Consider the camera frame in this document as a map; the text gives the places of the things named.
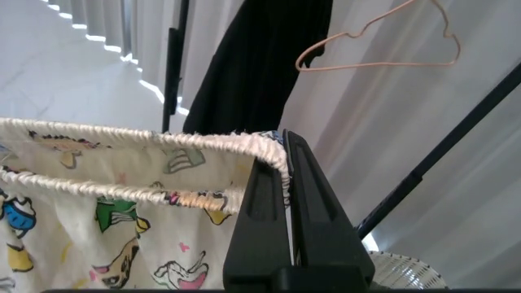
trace copper wire hanger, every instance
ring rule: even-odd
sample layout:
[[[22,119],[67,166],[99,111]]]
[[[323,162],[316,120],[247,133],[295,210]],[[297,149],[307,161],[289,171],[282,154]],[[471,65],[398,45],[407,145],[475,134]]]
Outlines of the copper wire hanger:
[[[352,35],[351,33],[348,33],[348,32],[338,33],[338,34],[336,34],[334,36],[328,37],[327,39],[316,43],[313,46],[310,46],[302,54],[300,54],[299,58],[297,58],[297,60],[295,61],[296,69],[298,71],[300,71],[300,72],[313,72],[313,71],[326,71],[326,70],[337,70],[337,69],[346,69],[346,68],[362,68],[362,67],[371,67],[371,66],[450,66],[450,65],[455,64],[456,61],[459,58],[459,55],[460,55],[461,51],[462,51],[462,47],[461,47],[461,45],[459,43],[459,40],[456,37],[456,35],[449,32],[449,18],[447,16],[447,12],[438,3],[437,0],[431,0],[431,2],[441,12],[441,15],[443,16],[443,20],[445,22],[445,27],[443,29],[443,37],[444,38],[452,38],[454,40],[454,42],[456,43],[456,47],[458,48],[458,52],[456,53],[456,57],[452,61],[450,61],[448,63],[373,62],[373,63],[359,63],[359,64],[353,64],[353,65],[330,66],[330,67],[323,67],[323,68],[303,68],[303,67],[300,66],[300,64],[303,63],[302,60],[304,60],[305,56],[307,54],[309,54],[309,52],[317,49],[319,46],[323,46],[327,42],[335,40],[338,37],[343,37],[343,36],[347,36],[347,37],[350,37],[350,38],[361,37],[366,32],[366,30],[369,28],[370,25],[372,25],[373,23],[377,22],[378,20],[381,20],[382,18],[384,18],[384,17],[386,17],[388,15],[391,15],[391,14],[399,11],[400,9],[402,9],[402,8],[412,4],[415,1],[416,0],[409,0],[409,1],[403,3],[403,4],[399,5],[399,6],[391,9],[390,11],[388,11],[388,12],[386,12],[386,13],[384,13],[384,14],[382,14],[382,15],[374,18],[374,19],[372,19],[370,22],[368,22],[366,24],[366,26],[364,26],[364,28],[358,34]]]

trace green cartoon character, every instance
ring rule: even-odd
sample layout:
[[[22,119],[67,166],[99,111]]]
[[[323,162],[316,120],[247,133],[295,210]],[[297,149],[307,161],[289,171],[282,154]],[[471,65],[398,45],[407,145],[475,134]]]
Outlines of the green cartoon character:
[[[122,221],[135,221],[138,235],[150,229],[150,223],[136,213],[136,203],[123,199],[98,199],[96,220],[101,233]]]

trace curtain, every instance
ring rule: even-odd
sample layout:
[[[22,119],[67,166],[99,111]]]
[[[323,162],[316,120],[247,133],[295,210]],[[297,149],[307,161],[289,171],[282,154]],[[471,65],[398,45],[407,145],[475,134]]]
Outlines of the curtain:
[[[329,35],[359,32],[404,1],[334,2]],[[300,74],[280,129],[308,141],[357,225],[521,60],[521,2],[441,1],[462,55],[449,68]],[[356,40],[326,45],[312,67],[380,60],[448,62],[441,14],[416,2]],[[417,257],[450,287],[519,287],[521,90],[462,139],[372,232],[380,250]]]
[[[176,0],[47,0],[50,8],[105,49],[138,65],[145,86],[163,99],[169,28],[176,28]]]

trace black cloth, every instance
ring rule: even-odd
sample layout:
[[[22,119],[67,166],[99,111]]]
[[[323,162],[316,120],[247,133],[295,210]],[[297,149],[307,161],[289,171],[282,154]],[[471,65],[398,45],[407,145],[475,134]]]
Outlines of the black cloth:
[[[327,37],[332,0],[245,0],[226,30],[183,126],[185,133],[275,130],[299,72]],[[309,64],[324,48],[309,54]]]

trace black garment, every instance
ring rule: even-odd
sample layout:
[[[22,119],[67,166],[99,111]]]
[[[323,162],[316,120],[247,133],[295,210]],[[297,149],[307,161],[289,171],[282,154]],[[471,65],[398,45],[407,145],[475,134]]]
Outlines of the black garment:
[[[245,0],[226,30],[185,133],[275,130],[299,72],[295,61],[327,37],[332,0]],[[304,61],[309,64],[324,48]]]

